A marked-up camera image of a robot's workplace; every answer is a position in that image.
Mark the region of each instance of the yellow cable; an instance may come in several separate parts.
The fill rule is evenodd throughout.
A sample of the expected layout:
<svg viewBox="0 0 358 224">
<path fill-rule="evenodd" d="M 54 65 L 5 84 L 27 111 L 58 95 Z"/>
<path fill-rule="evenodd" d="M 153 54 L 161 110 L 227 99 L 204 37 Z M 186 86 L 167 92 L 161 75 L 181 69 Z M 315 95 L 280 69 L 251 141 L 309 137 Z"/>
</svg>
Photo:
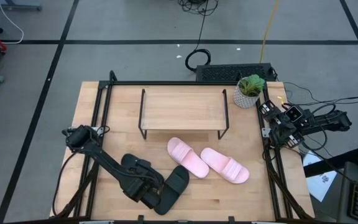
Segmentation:
<svg viewBox="0 0 358 224">
<path fill-rule="evenodd" d="M 267 28 L 266 28 L 265 36 L 264 36 L 264 42 L 262 44 L 262 51 L 260 52 L 259 63 L 262 63 L 262 59 L 264 57 L 264 50 L 265 50 L 265 43 L 266 43 L 267 34 L 269 33 L 270 26 L 272 25 L 274 14 L 276 13 L 276 10 L 277 10 L 277 6 L 278 6 L 278 0 L 276 0 L 276 4 L 274 5 L 272 15 L 270 16 L 270 20 L 268 21 L 268 24 L 267 24 Z"/>
</svg>

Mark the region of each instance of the pink slipper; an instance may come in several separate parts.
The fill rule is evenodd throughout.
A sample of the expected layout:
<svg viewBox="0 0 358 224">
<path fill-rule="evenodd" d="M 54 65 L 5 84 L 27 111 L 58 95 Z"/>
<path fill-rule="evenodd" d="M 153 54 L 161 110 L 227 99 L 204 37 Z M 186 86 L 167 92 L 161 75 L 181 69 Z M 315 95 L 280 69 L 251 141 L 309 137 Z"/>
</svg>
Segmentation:
<svg viewBox="0 0 358 224">
<path fill-rule="evenodd" d="M 233 184 L 244 183 L 249 177 L 249 171 L 240 163 L 211 148 L 205 148 L 201 152 L 201 158 L 218 174 Z"/>
<path fill-rule="evenodd" d="M 208 175 L 208 165 L 182 140 L 171 138 L 168 142 L 168 153 L 174 161 L 184 166 L 196 177 L 204 178 Z"/>
</svg>

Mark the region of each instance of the potted plant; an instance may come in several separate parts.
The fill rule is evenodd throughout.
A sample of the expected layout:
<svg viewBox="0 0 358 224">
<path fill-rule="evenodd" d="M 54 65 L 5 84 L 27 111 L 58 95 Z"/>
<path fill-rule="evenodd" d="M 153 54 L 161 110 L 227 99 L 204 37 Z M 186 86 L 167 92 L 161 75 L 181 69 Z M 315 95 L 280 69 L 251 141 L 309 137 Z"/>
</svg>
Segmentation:
<svg viewBox="0 0 358 224">
<path fill-rule="evenodd" d="M 258 75 L 250 75 L 239 80 L 234 90 L 234 102 L 241 108 L 252 107 L 259 98 L 265 80 Z"/>
</svg>

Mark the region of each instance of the white paper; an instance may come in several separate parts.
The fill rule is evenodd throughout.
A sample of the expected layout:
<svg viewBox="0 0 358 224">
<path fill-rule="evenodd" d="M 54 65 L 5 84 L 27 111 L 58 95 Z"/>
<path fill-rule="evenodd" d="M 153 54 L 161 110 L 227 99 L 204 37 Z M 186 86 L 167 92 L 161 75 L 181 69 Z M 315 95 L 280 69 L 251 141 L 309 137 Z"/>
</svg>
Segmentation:
<svg viewBox="0 0 358 224">
<path fill-rule="evenodd" d="M 312 151 L 309 151 L 308 153 L 309 154 L 307 154 L 305 158 L 303 158 L 303 166 L 307 166 L 315 162 L 321 161 L 319 157 L 314 156 L 314 153 Z M 329 187 L 333 183 L 335 176 L 336 172 L 330 171 L 320 175 L 316 175 L 314 177 L 307 178 L 306 181 L 308 183 L 309 193 L 313 195 L 317 200 L 322 202 L 327 194 Z"/>
</svg>

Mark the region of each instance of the slide sandal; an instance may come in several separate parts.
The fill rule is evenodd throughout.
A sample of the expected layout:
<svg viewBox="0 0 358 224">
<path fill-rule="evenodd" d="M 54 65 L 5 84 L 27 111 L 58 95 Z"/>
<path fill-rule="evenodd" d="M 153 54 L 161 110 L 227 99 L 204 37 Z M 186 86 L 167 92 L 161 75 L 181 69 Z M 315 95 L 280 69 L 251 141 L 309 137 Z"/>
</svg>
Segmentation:
<svg viewBox="0 0 358 224">
<path fill-rule="evenodd" d="M 214 149 L 205 148 L 201 158 L 212 169 L 233 184 L 244 183 L 249 177 L 249 171 L 231 157 L 224 156 Z"/>
<path fill-rule="evenodd" d="M 184 166 L 196 177 L 204 178 L 208 175 L 208 165 L 202 161 L 185 142 L 174 137 L 169 140 L 167 147 L 172 159 Z"/>
<path fill-rule="evenodd" d="M 177 166 L 165 181 L 161 191 L 161 201 L 154 208 L 159 215 L 165 215 L 185 191 L 189 184 L 189 172 L 183 166 Z"/>
<path fill-rule="evenodd" d="M 151 167 L 151 163 L 149 161 L 146 161 L 144 159 L 139 159 L 138 157 L 132 155 L 132 154 L 125 154 L 121 159 L 121 165 L 125 169 L 130 169 L 135 167 L 136 165 L 142 166 L 143 168 L 149 170 L 153 175 L 151 177 L 156 178 L 156 180 L 160 183 L 160 186 L 164 183 L 164 177 L 157 172 L 153 167 Z"/>
</svg>

